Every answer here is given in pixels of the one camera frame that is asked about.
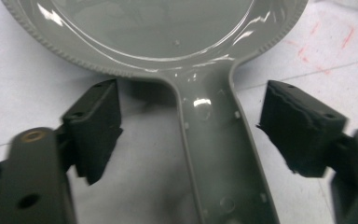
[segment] glossy surface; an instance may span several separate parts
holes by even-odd
[[[230,75],[283,38],[306,0],[4,2],[63,58],[175,89],[201,223],[277,222]]]

